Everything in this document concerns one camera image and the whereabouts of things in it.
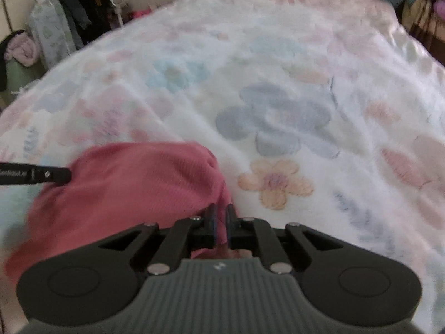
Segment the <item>light floral hanging garment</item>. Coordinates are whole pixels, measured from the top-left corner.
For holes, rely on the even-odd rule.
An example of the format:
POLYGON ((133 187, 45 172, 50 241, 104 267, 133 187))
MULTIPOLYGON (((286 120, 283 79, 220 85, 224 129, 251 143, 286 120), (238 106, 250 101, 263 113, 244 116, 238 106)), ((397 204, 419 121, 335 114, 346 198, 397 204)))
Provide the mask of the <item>light floral hanging garment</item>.
POLYGON ((58 0, 36 0, 28 25, 45 69, 52 69, 76 52, 68 20, 58 0))

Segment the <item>brown patterned curtain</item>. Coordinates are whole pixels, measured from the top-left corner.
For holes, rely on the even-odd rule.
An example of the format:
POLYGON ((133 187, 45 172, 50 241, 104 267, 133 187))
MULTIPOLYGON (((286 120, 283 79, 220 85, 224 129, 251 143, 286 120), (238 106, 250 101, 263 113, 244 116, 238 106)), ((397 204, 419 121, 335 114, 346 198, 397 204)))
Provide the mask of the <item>brown patterned curtain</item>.
POLYGON ((402 25, 444 65, 444 0, 405 0, 402 25))

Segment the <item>pink turtleneck sweater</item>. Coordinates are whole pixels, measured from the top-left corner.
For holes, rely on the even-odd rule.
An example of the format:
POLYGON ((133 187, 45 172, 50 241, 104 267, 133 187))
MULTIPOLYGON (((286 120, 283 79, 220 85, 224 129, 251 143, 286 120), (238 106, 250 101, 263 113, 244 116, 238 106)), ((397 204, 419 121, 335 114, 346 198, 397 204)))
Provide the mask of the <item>pink turtleneck sweater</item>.
POLYGON ((213 153, 198 143, 110 143, 84 152, 66 185, 46 185, 27 214, 28 237, 4 265, 7 278, 43 259, 144 222, 171 227, 212 203, 225 244, 231 195, 213 153))

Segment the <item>dark hanging clothes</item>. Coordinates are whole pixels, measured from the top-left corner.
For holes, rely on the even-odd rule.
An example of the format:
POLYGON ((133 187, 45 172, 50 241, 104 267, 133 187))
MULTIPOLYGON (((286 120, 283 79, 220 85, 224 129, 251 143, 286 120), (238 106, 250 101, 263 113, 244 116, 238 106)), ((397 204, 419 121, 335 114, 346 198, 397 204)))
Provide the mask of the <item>dark hanging clothes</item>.
POLYGON ((58 0, 77 49, 111 30, 109 0, 58 0))

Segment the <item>pink fluffy clothes bundle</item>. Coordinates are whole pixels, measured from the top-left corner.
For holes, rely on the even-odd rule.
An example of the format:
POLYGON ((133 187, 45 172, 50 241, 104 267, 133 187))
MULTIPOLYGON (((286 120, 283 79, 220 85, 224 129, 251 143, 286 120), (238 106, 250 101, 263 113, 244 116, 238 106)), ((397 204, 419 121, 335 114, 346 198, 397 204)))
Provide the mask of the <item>pink fluffy clothes bundle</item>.
POLYGON ((4 60, 16 60, 24 67, 31 67, 39 58, 39 50, 33 39, 27 33, 15 35, 7 44, 4 60))

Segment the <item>floral white duvet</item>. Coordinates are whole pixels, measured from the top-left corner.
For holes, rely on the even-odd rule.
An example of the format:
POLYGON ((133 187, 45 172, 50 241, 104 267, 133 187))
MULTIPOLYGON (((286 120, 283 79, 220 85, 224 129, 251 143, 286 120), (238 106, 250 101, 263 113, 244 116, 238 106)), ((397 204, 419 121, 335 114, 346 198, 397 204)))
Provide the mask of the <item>floral white duvet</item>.
POLYGON ((444 67, 380 0, 177 0, 50 69, 1 114, 1 159, 196 142, 237 212, 418 274, 444 331, 444 67))

